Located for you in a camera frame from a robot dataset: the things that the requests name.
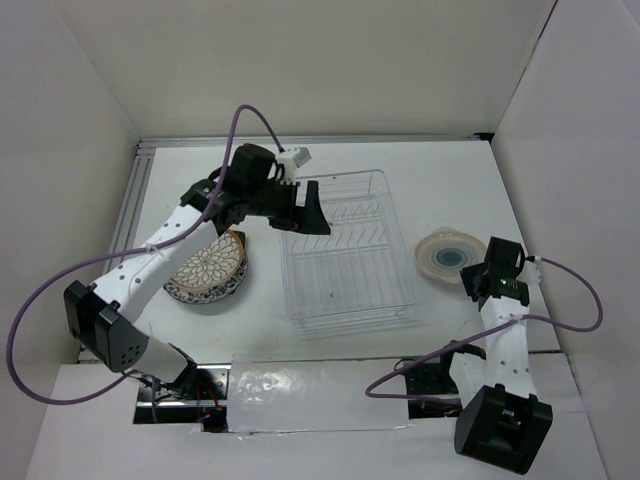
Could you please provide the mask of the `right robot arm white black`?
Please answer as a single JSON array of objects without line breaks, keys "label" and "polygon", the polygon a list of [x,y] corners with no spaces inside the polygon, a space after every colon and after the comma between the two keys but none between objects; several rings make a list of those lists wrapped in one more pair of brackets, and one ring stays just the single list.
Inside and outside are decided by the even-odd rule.
[{"label": "right robot arm white black", "polygon": [[553,422],[552,407],[539,399],[529,370],[529,287],[521,244],[489,240],[484,260],[461,270],[467,295],[478,304],[486,331],[485,357],[457,351],[440,363],[441,388],[459,393],[462,411],[454,449],[463,456],[524,475]]}]

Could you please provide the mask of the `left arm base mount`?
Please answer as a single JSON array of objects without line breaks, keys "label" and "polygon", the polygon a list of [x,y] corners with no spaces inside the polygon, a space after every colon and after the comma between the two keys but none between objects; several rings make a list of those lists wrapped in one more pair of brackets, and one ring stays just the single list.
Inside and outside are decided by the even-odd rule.
[{"label": "left arm base mount", "polygon": [[210,433],[228,429],[227,403],[231,364],[200,364],[197,384],[183,393],[142,376],[133,414],[135,425],[193,424]]}]

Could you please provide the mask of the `brown rim floral bowl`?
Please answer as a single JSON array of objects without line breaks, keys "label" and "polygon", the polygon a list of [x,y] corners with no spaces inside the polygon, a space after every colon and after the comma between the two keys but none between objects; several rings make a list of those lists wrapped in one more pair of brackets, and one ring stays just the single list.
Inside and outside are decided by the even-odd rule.
[{"label": "brown rim floral bowl", "polygon": [[169,281],[190,292],[202,291],[225,282],[236,272],[245,256],[237,238],[228,231],[195,253]]}]

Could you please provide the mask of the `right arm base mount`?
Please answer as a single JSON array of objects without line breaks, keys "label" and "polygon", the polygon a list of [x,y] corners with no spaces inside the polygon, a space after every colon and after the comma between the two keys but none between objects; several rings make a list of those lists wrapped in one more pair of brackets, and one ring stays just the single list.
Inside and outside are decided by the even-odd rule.
[{"label": "right arm base mount", "polygon": [[[427,395],[438,398],[458,398],[458,390],[449,375],[449,363],[444,360],[430,360],[403,373],[406,392],[409,395]],[[462,407],[459,404],[445,404],[426,401],[408,401],[411,420],[429,418],[458,417]]]}]

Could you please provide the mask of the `beige plate blue swirl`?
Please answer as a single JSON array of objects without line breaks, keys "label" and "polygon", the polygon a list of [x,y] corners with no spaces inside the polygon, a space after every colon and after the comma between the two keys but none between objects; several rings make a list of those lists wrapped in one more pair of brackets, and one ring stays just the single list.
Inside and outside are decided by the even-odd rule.
[{"label": "beige plate blue swirl", "polygon": [[454,228],[442,227],[424,237],[414,250],[418,271],[425,277],[460,285],[463,268],[480,263],[486,245],[478,238]]}]

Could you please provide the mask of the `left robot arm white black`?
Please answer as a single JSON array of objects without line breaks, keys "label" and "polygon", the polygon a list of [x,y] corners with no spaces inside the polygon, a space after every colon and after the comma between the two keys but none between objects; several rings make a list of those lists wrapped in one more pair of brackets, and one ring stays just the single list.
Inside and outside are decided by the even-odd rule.
[{"label": "left robot arm white black", "polygon": [[274,154],[254,144],[239,146],[227,168],[215,170],[181,196],[140,254],[89,285],[75,281],[65,289],[71,335],[111,372],[151,376],[176,399],[210,385],[188,354],[136,323],[181,266],[248,216],[264,217],[282,231],[330,234],[317,181],[306,184],[305,200],[297,202],[296,174],[310,158],[305,147]]}]

